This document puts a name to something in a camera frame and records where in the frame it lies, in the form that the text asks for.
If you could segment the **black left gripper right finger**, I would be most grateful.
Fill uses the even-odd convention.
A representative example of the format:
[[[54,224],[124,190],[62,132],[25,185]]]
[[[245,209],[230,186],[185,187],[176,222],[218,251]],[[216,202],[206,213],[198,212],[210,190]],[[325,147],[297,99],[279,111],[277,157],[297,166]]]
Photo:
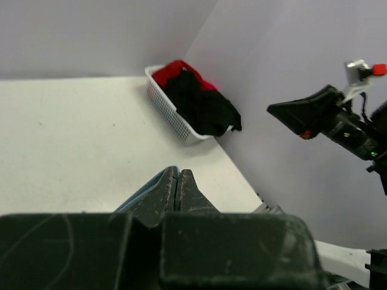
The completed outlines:
[[[185,213],[219,213],[199,190],[194,174],[189,169],[178,177],[178,211]]]

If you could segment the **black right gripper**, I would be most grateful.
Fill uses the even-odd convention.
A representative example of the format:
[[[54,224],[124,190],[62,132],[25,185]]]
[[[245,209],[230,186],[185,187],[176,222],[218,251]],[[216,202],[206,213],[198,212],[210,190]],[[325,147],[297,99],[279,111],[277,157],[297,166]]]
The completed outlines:
[[[331,85],[306,98],[271,104],[267,112],[304,140],[324,134],[361,160],[372,161],[366,170],[378,173],[386,190],[386,103],[368,118],[367,94],[360,95],[361,115],[353,112],[352,101],[345,103],[342,92]]]

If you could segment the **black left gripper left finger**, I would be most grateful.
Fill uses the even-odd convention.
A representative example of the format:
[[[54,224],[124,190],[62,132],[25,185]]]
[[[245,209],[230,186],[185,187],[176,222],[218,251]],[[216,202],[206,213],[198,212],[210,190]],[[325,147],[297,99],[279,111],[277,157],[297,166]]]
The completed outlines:
[[[169,169],[162,177],[161,183],[127,209],[147,227],[157,227],[162,215],[174,207],[174,197],[177,186],[177,177],[172,176]]]

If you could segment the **blue t shirt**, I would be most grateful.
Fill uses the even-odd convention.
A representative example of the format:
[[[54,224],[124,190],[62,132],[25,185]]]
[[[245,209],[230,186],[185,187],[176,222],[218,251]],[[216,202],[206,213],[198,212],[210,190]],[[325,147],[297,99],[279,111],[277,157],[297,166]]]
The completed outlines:
[[[133,206],[136,202],[144,198],[151,190],[156,188],[157,185],[161,183],[161,177],[169,170],[172,170],[172,176],[177,177],[180,174],[180,169],[178,166],[168,166],[158,172],[154,177],[152,177],[148,182],[146,182],[142,187],[140,187],[132,196],[130,196],[124,203],[122,203],[114,213],[125,212],[129,207]]]

